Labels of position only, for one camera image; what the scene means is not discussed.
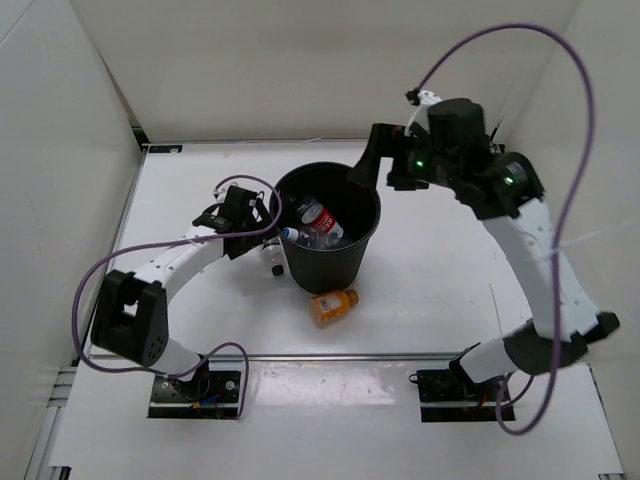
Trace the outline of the clear bottle blue label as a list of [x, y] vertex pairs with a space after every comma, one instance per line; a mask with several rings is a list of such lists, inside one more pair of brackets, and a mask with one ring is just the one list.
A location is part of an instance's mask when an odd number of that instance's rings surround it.
[[322, 250], [321, 240], [327, 234], [311, 227], [285, 227], [282, 233], [286, 239], [312, 250]]

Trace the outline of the clear bottle black cap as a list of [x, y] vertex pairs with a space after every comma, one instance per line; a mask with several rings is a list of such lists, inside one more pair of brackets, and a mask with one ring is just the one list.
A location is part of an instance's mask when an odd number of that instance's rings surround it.
[[260, 255], [274, 277], [282, 277], [285, 274], [286, 258], [278, 238], [266, 241], [261, 247]]

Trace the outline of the clear bottle red label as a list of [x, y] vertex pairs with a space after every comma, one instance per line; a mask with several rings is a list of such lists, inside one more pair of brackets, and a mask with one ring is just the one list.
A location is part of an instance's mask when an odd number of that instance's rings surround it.
[[336, 217], [314, 196], [303, 198], [295, 208], [296, 215], [304, 227], [333, 236], [344, 238], [344, 229]]

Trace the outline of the clear unlabelled plastic bottle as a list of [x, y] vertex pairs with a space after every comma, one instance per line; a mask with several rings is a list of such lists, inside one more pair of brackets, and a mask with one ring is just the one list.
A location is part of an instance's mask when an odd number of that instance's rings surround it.
[[353, 241], [348, 236], [339, 236], [336, 233], [327, 233], [321, 240], [322, 250], [337, 250], [350, 246]]

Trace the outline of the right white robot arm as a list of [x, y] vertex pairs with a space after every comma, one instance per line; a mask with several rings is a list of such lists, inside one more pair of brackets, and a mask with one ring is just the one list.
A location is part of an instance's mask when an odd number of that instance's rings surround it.
[[455, 396], [470, 400], [487, 381], [517, 370], [538, 376], [573, 365], [619, 328], [617, 316], [587, 296], [566, 256], [552, 251], [554, 227], [541, 181], [524, 155], [493, 147], [479, 104], [466, 98], [423, 103], [407, 126], [373, 124], [349, 180], [374, 188], [384, 158], [392, 161], [387, 184], [393, 189], [441, 186], [472, 210], [500, 246], [532, 313], [518, 329], [450, 361]]

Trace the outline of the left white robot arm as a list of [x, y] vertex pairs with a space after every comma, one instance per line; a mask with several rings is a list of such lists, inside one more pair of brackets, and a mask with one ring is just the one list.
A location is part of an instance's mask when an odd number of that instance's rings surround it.
[[209, 367], [202, 355], [170, 338], [169, 304], [209, 265], [242, 256], [275, 235], [263, 198], [231, 184], [219, 202], [192, 221], [178, 245], [134, 270], [105, 275], [92, 344], [166, 377], [188, 400], [205, 396]]

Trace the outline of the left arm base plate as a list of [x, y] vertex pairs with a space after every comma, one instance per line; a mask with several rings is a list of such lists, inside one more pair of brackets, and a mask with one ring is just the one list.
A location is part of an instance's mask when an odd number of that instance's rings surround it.
[[155, 377], [147, 408], [150, 419], [236, 420], [244, 395], [245, 373], [239, 366], [209, 366], [208, 379], [192, 389]]

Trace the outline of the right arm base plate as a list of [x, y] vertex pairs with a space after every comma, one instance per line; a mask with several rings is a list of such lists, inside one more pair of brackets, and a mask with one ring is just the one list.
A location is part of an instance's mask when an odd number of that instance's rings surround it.
[[494, 422], [501, 379], [477, 390], [466, 387], [448, 370], [417, 370], [408, 376], [417, 387], [422, 423]]

